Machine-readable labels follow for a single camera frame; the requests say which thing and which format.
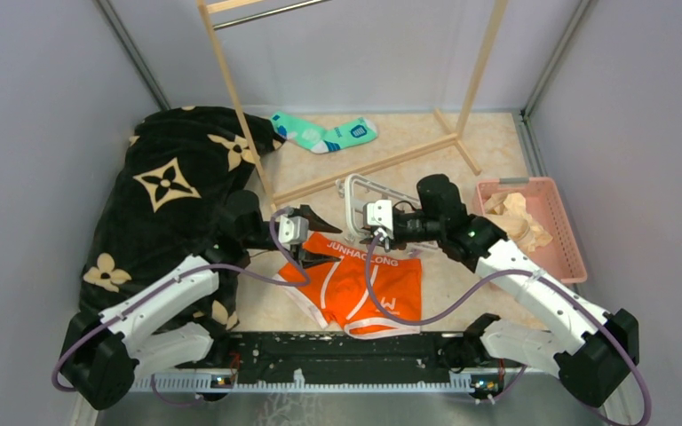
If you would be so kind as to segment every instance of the robotic arm base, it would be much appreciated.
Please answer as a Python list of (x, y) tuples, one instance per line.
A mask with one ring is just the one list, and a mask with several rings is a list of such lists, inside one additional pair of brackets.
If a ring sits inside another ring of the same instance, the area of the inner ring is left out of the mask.
[(464, 353), (475, 365), (486, 366), (493, 359), (480, 338), (485, 335), (486, 328), (500, 319), (494, 313), (483, 313), (464, 331)]
[[(77, 313), (69, 321), (61, 353), (99, 325), (97, 315)], [(96, 410), (105, 410), (117, 403), (134, 384), (138, 361), (129, 356), (122, 339), (123, 335), (103, 330), (69, 357), (61, 369)]]
[[(605, 328), (639, 363), (639, 324), (633, 315), (621, 309), (608, 318)], [(588, 406), (600, 407), (629, 375), (629, 368), (602, 333), (586, 336), (587, 342), (574, 355), (557, 353), (559, 379), (563, 386)]]

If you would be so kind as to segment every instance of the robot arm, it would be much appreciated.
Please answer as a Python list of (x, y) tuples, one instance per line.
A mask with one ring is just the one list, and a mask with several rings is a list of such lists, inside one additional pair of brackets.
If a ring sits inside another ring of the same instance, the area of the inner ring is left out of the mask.
[(243, 272), (250, 264), (247, 249), (277, 249), (271, 227), (278, 242), (289, 247), (303, 268), (339, 260), (302, 248), (309, 231), (341, 232), (308, 206), (290, 209), (276, 226), (273, 221), (263, 221), (254, 193), (240, 191), (229, 197), (218, 218), (218, 244), (196, 250), (123, 303), (98, 315), (79, 312), (71, 319), (58, 369), (94, 408), (112, 406), (140, 378), (204, 359), (217, 349), (210, 332), (193, 322), (153, 333), (189, 304), (217, 291), (219, 277)]
[[(615, 315), (584, 300), (529, 260), (505, 232), (484, 217), (468, 214), (458, 188), (445, 175), (417, 184), (421, 209), (396, 209), (391, 201), (367, 204), (366, 228), (387, 249), (437, 241), (445, 254), (480, 277), (506, 270), (532, 272), (492, 280), (530, 310), (548, 328), (533, 330), (485, 314), (464, 333), (478, 361), (512, 359), (558, 377), (569, 392), (590, 406), (601, 406), (629, 374), (623, 358), (566, 298), (573, 298), (611, 332), (638, 363), (638, 322), (627, 311)], [(549, 280), (549, 288), (540, 279)]]

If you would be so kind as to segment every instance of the white wall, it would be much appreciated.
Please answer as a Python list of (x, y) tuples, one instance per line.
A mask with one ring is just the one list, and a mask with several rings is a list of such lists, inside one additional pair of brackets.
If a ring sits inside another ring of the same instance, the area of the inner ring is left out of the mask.
[(682, 2), (599, 2), (532, 123), (584, 289), (638, 317), (652, 424), (682, 424)]
[(93, 2), (0, 2), (0, 424), (66, 424), (49, 373), (133, 123), (155, 104)]
[[(269, 0), (224, 22), (298, 3)], [(173, 106), (230, 105), (194, 0), (113, 0)], [(475, 108), (520, 108), (579, 0), (511, 0)], [(492, 0), (333, 0), (227, 28), (242, 103), (255, 113), (458, 109)]]

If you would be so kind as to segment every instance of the metal hanging bar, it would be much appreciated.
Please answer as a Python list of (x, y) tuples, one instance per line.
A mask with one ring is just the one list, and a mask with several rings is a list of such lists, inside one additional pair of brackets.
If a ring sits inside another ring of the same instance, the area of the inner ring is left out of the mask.
[(319, 4), (319, 3), (324, 3), (324, 2), (328, 2), (328, 1), (330, 1), (330, 0), (308, 0), (308, 1), (302, 2), (302, 3), (291, 4), (289, 6), (279, 7), (278, 9), (272, 9), (271, 11), (255, 13), (254, 15), (245, 16), (244, 18), (239, 18), (238, 20), (229, 20), (228, 22), (224, 22), (222, 24), (215, 24), (215, 25), (213, 25), (213, 31), (216, 31), (219, 29), (224, 29), (224, 28), (229, 28), (229, 27), (235, 27), (239, 24), (243, 24), (246, 22), (252, 22), (253, 20), (261, 20), (263, 18), (267, 18), (269, 16), (274, 16), (274, 15), (277, 15), (279, 13), (295, 11), (296, 9), (301, 9), (303, 7), (312, 6), (313, 4)]

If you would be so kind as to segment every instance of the beige floor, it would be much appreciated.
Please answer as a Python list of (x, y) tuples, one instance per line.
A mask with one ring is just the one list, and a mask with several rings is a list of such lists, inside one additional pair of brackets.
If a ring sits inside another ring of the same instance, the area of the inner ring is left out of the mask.
[[(407, 146), (422, 144), (444, 135), (444, 131), (432, 114), (372, 114), (366, 115), (378, 127), (379, 137), (364, 146), (357, 146), (333, 154), (317, 155), (294, 145), (287, 144), (278, 153), (265, 158), (267, 173), (272, 177), (275, 191), (285, 191), (309, 179), (326, 176), (364, 162), (385, 158)], [(356, 115), (308, 115), (306, 119), (326, 128), (348, 122)], [(455, 114), (447, 114), (456, 122)], [(432, 173), (445, 173), (461, 189), (462, 200), (470, 209), (477, 181), (487, 178), (511, 178), (527, 176), (519, 138), (510, 114), (472, 114), (467, 124), (464, 143), (484, 170), (474, 176), (455, 148), (448, 148), (410, 162), (381, 170), (369, 178), (404, 193), (416, 196), (416, 182)], [(264, 193), (253, 176), (248, 189)], [(309, 204), (324, 219), (346, 229), (343, 214), (344, 200), (335, 188), (300, 198), (291, 203)], [(264, 215), (268, 207), (264, 205)], [(332, 236), (348, 244), (343, 234)], [(404, 253), (389, 254), (394, 257)], [(458, 299), (477, 277), (465, 267), (445, 258), (442, 254), (427, 254), (423, 259), (423, 316), (430, 317), (442, 312)], [(278, 253), (256, 257), (250, 266), (252, 271), (273, 275), (285, 264)], [(281, 288), (241, 276), (237, 295), (237, 313), (241, 331), (319, 331), (317, 323), (304, 315)], [(492, 312), (502, 318), (528, 327), (542, 327), (524, 308), (499, 288), (485, 287), (444, 320), (424, 327), (425, 331), (463, 331), (484, 312)], [(338, 331), (331, 325), (328, 331)]]

